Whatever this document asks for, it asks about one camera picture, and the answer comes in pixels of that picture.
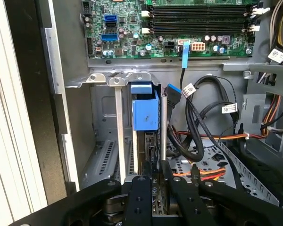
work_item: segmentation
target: screw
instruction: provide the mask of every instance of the screw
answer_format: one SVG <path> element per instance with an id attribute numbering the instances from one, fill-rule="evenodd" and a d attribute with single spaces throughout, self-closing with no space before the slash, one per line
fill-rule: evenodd
<path id="1" fill-rule="evenodd" d="M 115 185 L 115 182 L 113 182 L 112 180 L 109 181 L 108 186 L 113 186 L 113 185 Z"/>
<path id="2" fill-rule="evenodd" d="M 146 178 L 144 178 L 144 177 L 139 177 L 139 178 L 137 178 L 137 180 L 143 181 L 143 180 L 146 180 Z"/>
<path id="3" fill-rule="evenodd" d="M 254 76 L 251 74 L 250 71 L 244 71 L 242 74 L 243 74 L 244 79 L 253 79 L 254 78 Z"/>
<path id="4" fill-rule="evenodd" d="M 245 50 L 245 53 L 246 53 L 247 55 L 249 55 L 249 54 L 252 53 L 252 50 L 251 50 L 250 48 L 247 48 L 247 49 Z"/>
<path id="5" fill-rule="evenodd" d="M 181 181 L 181 178 L 179 178 L 179 177 L 174 177 L 173 180 L 178 182 L 178 181 Z"/>
<path id="6" fill-rule="evenodd" d="M 209 182 L 207 181 L 206 183 L 204 183 L 206 186 L 209 186 L 209 187 L 212 187 L 213 186 L 213 183 L 212 182 Z"/>

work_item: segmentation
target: red wire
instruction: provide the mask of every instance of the red wire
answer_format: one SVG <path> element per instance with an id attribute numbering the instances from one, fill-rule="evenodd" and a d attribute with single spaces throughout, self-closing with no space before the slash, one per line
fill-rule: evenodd
<path id="1" fill-rule="evenodd" d="M 213 175 L 213 176 L 204 177 L 204 178 L 201 178 L 201 180 L 208 180 L 208 179 L 213 179 L 213 178 L 221 177 L 224 174 L 225 173 L 220 173 L 220 174 L 216 174 L 216 175 Z"/>

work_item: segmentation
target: blue sata port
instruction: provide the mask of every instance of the blue sata port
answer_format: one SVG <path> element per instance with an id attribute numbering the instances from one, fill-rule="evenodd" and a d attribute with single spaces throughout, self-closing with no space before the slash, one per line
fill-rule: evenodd
<path id="1" fill-rule="evenodd" d="M 102 34 L 101 39 L 102 41 L 116 41 L 117 34 Z"/>
<path id="2" fill-rule="evenodd" d="M 107 22 L 117 21 L 117 15 L 105 15 L 104 16 L 104 21 L 107 21 Z"/>

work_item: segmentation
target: ventilation holes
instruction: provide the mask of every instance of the ventilation holes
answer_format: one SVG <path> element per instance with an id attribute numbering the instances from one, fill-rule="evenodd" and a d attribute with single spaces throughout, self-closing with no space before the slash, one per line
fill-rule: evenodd
<path id="1" fill-rule="evenodd" d="M 106 166 L 107 166 L 108 160 L 110 158 L 110 155 L 111 155 L 111 152 L 112 152 L 112 149 L 113 149 L 113 145 L 114 145 L 114 142 L 110 142 L 109 143 L 109 146 L 108 146 L 108 149 L 107 149 L 107 152 L 106 152 L 106 155 L 105 155 L 102 167 L 100 169 L 100 173 L 99 173 L 100 175 L 103 174 L 105 172 L 105 170 L 106 170 Z"/>
<path id="2" fill-rule="evenodd" d="M 133 173 L 134 173 L 134 158 L 133 158 L 133 144 L 131 142 L 129 175 Z"/>

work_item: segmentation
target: plastic cable tie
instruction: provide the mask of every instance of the plastic cable tie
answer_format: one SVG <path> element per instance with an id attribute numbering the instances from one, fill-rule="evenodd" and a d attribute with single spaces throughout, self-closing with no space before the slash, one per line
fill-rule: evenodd
<path id="1" fill-rule="evenodd" d="M 250 139 L 250 134 L 249 133 L 244 133 L 247 135 L 247 137 L 245 137 L 246 140 L 249 140 Z"/>

